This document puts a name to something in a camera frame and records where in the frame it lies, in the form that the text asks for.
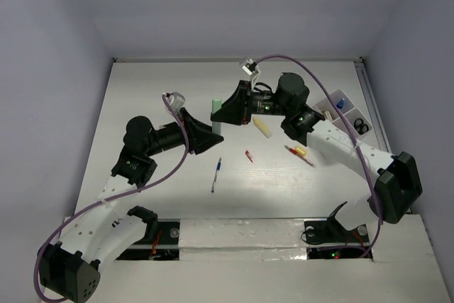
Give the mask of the yellow highlighter pen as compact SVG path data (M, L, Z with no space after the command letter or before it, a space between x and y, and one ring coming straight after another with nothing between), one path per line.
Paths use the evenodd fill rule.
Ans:
M253 124L266 138L272 137L272 131L260 119L254 117Z

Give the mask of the yellow highlighter cap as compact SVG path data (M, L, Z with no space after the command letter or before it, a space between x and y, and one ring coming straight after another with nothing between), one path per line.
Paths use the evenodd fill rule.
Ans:
M305 157L306 156L306 150L304 148L302 148L301 146L296 146L295 147L295 150L297 151L297 153L299 155L301 155L302 157Z

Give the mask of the black handled scissors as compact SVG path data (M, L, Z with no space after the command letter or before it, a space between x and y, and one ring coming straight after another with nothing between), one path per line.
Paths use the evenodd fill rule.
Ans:
M353 127L360 136L370 130L370 127L362 118L355 119Z

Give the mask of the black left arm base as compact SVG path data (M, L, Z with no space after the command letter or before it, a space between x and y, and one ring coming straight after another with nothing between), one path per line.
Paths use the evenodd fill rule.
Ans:
M180 221L158 221L156 231L152 236L145 236L135 244L138 246L152 246L156 250L178 249L180 235Z

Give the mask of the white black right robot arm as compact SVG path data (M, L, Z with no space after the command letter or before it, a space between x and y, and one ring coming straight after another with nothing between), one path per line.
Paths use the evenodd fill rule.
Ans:
M307 105L309 88L301 76L285 72L274 92L255 91L241 80L234 93L211 114L213 122L250 123L253 115L283 116L281 128L293 141L345 165L371 184L373 193L337 207L326 224L328 235L342 241L359 225L382 220L397 224L421 196L422 186L414 157L393 155L352 138Z

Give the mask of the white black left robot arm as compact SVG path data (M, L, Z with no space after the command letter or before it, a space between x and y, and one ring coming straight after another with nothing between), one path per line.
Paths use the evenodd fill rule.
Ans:
M181 145L185 155L197 155L223 142L185 108L174 118L159 129L144 116L127 123L123 148L97 202L66 220L38 251L33 281L43 301L42 288L47 288L60 295L59 302L86 302L122 252L156 239L157 214L136 203L140 192L169 179L150 180L157 168L153 156Z

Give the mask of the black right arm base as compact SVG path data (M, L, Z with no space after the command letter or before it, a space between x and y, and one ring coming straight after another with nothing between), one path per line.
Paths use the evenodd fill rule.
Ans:
M364 231L364 236L366 236L366 225L359 225L354 229L347 230L336 220L336 214L346 204L347 202L340 204L326 219L305 221L304 230L300 235L301 240L310 246L319 246L326 243L347 244L354 233L360 235L361 231Z

